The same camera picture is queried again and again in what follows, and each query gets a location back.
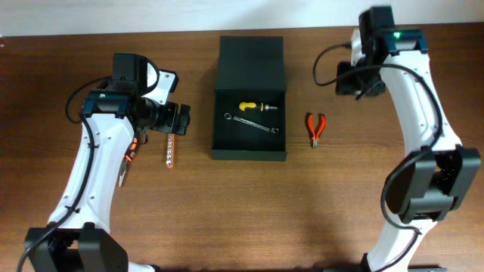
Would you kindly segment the orange socket bit rail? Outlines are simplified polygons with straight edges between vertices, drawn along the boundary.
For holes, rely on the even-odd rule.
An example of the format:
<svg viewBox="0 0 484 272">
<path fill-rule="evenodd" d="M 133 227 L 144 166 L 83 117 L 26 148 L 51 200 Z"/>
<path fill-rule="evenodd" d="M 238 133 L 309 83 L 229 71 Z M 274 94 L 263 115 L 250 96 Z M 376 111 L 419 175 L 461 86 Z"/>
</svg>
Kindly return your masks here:
<svg viewBox="0 0 484 272">
<path fill-rule="evenodd" d="M 166 167 L 173 168 L 175 159 L 175 135 L 167 135 L 167 145 L 166 145 Z"/>
</svg>

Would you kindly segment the silver double-ended wrench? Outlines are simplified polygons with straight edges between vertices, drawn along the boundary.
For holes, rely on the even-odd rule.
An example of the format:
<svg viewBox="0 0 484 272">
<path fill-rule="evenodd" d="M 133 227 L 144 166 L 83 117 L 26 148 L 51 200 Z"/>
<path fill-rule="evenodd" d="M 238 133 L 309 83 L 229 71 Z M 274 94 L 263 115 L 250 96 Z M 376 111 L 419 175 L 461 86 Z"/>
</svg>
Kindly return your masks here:
<svg viewBox="0 0 484 272">
<path fill-rule="evenodd" d="M 278 128 L 269 128 L 269 127 L 266 127 L 264 125 L 260 125 L 258 123 L 252 122 L 250 120 L 243 119 L 243 118 L 241 118 L 239 116 L 233 116 L 230 113 L 225 113 L 223 115 L 223 118 L 226 119 L 226 120 L 234 120 L 234 121 L 243 123 L 245 125 L 249 125 L 249 126 L 252 126 L 254 128 L 258 128 L 260 130 L 267 131 L 269 133 L 277 134 L 279 132 L 279 129 Z"/>
</svg>

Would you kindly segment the orange black long-nose pliers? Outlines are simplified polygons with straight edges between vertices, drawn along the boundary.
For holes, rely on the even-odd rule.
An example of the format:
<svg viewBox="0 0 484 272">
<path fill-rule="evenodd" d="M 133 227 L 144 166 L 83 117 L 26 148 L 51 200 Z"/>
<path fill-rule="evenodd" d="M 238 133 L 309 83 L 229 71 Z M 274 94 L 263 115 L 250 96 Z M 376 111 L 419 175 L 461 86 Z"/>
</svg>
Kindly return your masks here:
<svg viewBox="0 0 484 272">
<path fill-rule="evenodd" d="M 121 187 L 122 185 L 124 185 L 124 181 L 126 179 L 126 175 L 127 175 L 128 169 L 129 169 L 129 164 L 135 158 L 135 155 L 136 155 L 137 150 L 138 150 L 138 144 L 139 144 L 139 137 L 134 136 L 132 143 L 129 145 L 129 147 L 128 147 L 128 149 L 127 149 L 127 151 L 126 151 L 126 153 L 123 157 L 121 166 L 119 168 L 118 187 Z"/>
</svg>

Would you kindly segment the small red cutting pliers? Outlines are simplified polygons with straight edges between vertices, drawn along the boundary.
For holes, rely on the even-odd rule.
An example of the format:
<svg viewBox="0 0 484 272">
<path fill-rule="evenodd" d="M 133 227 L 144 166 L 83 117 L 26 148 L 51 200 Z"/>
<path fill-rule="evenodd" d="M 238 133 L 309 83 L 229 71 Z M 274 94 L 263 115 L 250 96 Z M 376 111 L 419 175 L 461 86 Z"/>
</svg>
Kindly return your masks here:
<svg viewBox="0 0 484 272">
<path fill-rule="evenodd" d="M 316 150 L 318 148 L 318 142 L 320 141 L 321 133 L 323 132 L 326 126 L 326 117 L 324 114 L 319 113 L 317 118 L 318 124 L 313 125 L 314 117 L 315 116 L 312 113 L 310 113 L 307 116 L 306 124 L 309 130 L 309 134 L 311 136 L 312 149 Z"/>
</svg>

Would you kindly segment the yellow black stubby screwdriver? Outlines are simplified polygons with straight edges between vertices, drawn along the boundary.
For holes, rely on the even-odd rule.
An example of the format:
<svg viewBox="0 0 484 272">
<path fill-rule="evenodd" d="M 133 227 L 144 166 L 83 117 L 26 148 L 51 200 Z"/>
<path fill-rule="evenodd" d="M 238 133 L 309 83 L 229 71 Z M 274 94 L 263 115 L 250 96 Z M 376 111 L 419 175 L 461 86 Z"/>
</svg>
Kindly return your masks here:
<svg viewBox="0 0 484 272">
<path fill-rule="evenodd" d="M 240 102 L 239 109 L 244 112 L 268 112 L 277 110 L 278 107 L 264 103 Z"/>
</svg>

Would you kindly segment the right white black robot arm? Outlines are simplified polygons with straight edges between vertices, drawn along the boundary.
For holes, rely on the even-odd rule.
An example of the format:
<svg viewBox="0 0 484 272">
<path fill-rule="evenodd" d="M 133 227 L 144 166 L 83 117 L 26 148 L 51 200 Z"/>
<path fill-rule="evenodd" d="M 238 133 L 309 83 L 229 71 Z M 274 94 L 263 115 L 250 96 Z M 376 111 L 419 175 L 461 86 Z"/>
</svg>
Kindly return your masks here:
<svg viewBox="0 0 484 272">
<path fill-rule="evenodd" d="M 386 219 L 356 271 L 407 271 L 425 235 L 458 209 L 481 166 L 443 113 L 419 29 L 397 29 L 392 8 L 373 6 L 359 16 L 352 56 L 337 68 L 338 95 L 360 99 L 390 93 L 399 118 L 405 158 L 387 176 L 380 197 Z"/>
</svg>

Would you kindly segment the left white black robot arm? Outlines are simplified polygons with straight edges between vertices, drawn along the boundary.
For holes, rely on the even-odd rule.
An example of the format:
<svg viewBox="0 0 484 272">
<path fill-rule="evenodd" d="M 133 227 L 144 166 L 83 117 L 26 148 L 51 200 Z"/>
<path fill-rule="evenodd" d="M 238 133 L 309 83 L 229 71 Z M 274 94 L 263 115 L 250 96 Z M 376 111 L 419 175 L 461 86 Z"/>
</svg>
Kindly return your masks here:
<svg viewBox="0 0 484 272">
<path fill-rule="evenodd" d="M 113 72 L 94 79 L 83 99 L 82 138 L 67 186 L 45 227 L 32 227 L 16 269 L 29 261 L 36 271 L 159 271 L 137 264 L 110 235 L 115 188 L 148 132 L 184 135 L 188 105 L 169 102 L 178 84 L 174 71 L 139 54 L 115 53 Z"/>
</svg>

